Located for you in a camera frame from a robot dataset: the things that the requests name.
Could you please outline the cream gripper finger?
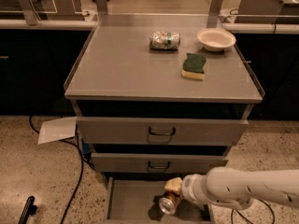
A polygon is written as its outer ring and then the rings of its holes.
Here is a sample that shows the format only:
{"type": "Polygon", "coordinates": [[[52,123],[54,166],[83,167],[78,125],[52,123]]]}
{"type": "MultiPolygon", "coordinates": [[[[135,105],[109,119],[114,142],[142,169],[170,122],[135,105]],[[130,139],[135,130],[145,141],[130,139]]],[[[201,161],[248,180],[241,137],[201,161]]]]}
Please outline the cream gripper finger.
{"type": "Polygon", "coordinates": [[[165,182],[164,189],[166,191],[171,191],[176,193],[177,195],[180,195],[181,185],[182,185],[182,179],[180,177],[175,177],[165,182]]]}

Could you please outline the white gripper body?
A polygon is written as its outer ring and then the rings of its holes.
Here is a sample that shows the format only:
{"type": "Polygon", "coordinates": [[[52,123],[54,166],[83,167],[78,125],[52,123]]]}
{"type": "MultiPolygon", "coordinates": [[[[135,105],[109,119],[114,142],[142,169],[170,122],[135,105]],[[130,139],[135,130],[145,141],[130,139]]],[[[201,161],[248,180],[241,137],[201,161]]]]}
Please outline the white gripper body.
{"type": "Polygon", "coordinates": [[[182,181],[181,192],[186,201],[198,207],[209,204],[205,175],[186,175],[182,181]]]}

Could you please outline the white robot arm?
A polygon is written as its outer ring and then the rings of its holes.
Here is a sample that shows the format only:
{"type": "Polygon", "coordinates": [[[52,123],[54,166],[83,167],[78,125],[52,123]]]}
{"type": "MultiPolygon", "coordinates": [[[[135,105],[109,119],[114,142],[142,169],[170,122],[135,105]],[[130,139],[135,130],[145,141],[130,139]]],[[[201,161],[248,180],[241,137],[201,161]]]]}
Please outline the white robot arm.
{"type": "Polygon", "coordinates": [[[248,209],[254,200],[299,207],[299,170],[245,172],[216,167],[206,175],[186,175],[165,183],[164,190],[194,205],[248,209]]]}

